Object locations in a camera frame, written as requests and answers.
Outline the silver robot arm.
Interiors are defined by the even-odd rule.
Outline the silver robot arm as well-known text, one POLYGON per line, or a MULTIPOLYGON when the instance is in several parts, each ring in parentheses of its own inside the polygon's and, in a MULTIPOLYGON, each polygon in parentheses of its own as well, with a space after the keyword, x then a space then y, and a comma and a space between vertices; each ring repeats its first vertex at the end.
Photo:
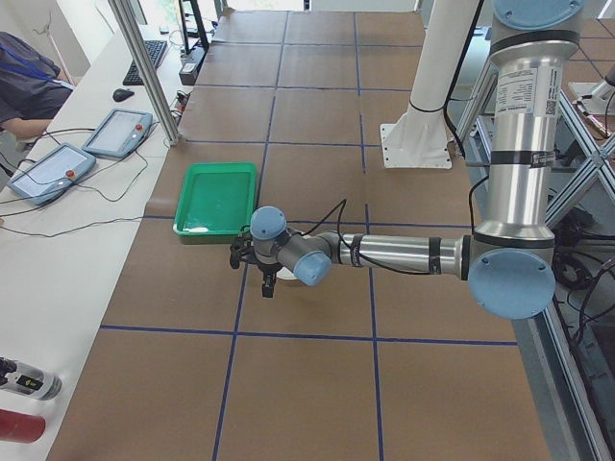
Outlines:
POLYGON ((317 284, 334 264, 412 276, 453 275, 500 317, 542 312, 554 293, 554 235, 546 223, 563 67, 579 44, 580 1, 496 1, 489 59, 498 71, 486 210, 457 240, 325 231, 308 235, 273 206, 258 208, 230 248, 230 263, 262 271, 271 297, 289 270, 317 284))

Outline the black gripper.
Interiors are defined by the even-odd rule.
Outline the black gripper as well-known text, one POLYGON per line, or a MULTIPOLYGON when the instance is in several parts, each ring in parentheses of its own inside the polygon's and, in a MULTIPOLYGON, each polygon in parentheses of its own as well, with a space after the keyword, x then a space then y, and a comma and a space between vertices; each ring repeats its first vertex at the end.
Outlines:
POLYGON ((281 270, 278 262, 267 263, 257 258, 255 247, 252 245, 252 236, 240 233, 234 238, 230 246, 230 265, 238 269, 242 262, 256 265, 263 273, 261 294, 263 298, 271 299, 275 292, 275 274, 281 270))

